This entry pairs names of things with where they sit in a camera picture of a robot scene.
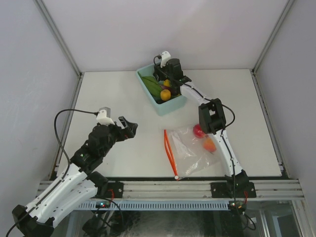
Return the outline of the yellow fake lemon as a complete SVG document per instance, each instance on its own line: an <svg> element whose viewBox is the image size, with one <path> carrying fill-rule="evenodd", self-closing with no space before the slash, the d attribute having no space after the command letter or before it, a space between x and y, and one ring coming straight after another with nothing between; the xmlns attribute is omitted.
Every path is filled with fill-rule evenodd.
<svg viewBox="0 0 316 237"><path fill-rule="evenodd" d="M160 92L160 98L162 101L168 101L171 99L171 92L168 89L162 90Z"/></svg>

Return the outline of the purple fake eggplant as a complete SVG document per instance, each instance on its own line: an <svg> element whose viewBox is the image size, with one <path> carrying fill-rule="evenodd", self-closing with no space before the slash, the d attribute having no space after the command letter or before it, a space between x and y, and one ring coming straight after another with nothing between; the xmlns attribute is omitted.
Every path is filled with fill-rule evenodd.
<svg viewBox="0 0 316 237"><path fill-rule="evenodd" d="M179 91L177 91L176 89L174 89L172 87L165 86L163 84L161 84L160 87L162 88L162 90L169 90L172 97L177 97L177 96L181 95Z"/></svg>

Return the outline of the orange fake fruit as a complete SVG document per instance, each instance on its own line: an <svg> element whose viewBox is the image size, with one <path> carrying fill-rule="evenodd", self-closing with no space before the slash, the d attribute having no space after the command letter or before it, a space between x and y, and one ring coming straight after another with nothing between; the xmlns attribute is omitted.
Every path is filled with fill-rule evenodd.
<svg viewBox="0 0 316 237"><path fill-rule="evenodd" d="M215 151L217 150L217 148L216 148L214 142L213 142L212 139L209 138L209 137L205 138L205 140L203 141L202 146L203 146L203 148L204 148L205 150L207 150L207 151L210 152L210 153L213 153L213 152L215 152Z"/></svg>

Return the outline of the green fake leafy vegetable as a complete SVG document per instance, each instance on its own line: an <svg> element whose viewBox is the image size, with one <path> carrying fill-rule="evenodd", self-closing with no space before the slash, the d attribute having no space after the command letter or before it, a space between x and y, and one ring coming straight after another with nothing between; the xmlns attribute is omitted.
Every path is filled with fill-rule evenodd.
<svg viewBox="0 0 316 237"><path fill-rule="evenodd" d="M162 88L154 77L142 76L139 72L138 72L138 76L141 78L143 84L145 85L145 87L147 88L147 90L153 97L160 97Z"/></svg>

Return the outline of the clear zip top bag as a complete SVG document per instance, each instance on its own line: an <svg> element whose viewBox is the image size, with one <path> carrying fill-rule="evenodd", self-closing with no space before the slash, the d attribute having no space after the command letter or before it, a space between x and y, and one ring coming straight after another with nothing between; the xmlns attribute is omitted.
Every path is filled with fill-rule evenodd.
<svg viewBox="0 0 316 237"><path fill-rule="evenodd" d="M163 131L164 149L169 159L176 180L186 178L219 163L220 157L216 150L208 152L202 146L205 137L198 139L193 134L195 125L182 126Z"/></svg>

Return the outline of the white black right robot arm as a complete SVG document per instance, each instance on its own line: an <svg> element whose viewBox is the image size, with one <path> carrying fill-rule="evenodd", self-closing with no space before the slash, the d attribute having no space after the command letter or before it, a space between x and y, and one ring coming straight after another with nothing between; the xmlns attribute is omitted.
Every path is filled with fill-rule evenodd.
<svg viewBox="0 0 316 237"><path fill-rule="evenodd" d="M157 55L153 62L155 77L158 80L170 80L172 88L182 96L197 102L198 123L204 134L212 139L220 152L226 173L227 192L233 197L240 196L249 184L249 177L239 163L226 131L232 123L227 124L224 110L229 110L235 120L233 110L222 104L219 98L210 99L204 95L192 80L184 75L179 59Z"/></svg>

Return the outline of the red fake apple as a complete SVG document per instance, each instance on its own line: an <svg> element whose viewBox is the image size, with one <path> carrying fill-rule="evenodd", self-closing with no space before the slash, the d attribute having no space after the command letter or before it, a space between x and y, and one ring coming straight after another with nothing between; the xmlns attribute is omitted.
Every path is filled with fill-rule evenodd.
<svg viewBox="0 0 316 237"><path fill-rule="evenodd" d="M196 124L193 127L193 134L198 139L201 139L201 138L205 137L205 133L202 131L202 129L201 129L199 124Z"/></svg>

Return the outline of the yellow fake banana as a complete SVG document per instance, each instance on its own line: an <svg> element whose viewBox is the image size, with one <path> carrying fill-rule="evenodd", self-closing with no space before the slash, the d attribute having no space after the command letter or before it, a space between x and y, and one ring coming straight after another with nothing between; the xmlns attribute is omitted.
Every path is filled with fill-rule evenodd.
<svg viewBox="0 0 316 237"><path fill-rule="evenodd" d="M163 81L163 85L166 86L166 87L171 87L170 86L170 80L168 80L168 79L164 80Z"/></svg>

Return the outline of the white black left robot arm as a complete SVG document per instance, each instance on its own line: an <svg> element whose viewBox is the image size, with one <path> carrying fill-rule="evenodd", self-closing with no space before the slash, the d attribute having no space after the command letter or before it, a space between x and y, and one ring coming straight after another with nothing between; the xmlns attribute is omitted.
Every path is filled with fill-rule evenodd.
<svg viewBox="0 0 316 237"><path fill-rule="evenodd" d="M96 171L117 142L134 138L138 124L119 117L115 122L98 121L85 143L74 153L62 173L32 202L17 205L15 227L26 237L49 237L58 224L90 198L104 198L108 179Z"/></svg>

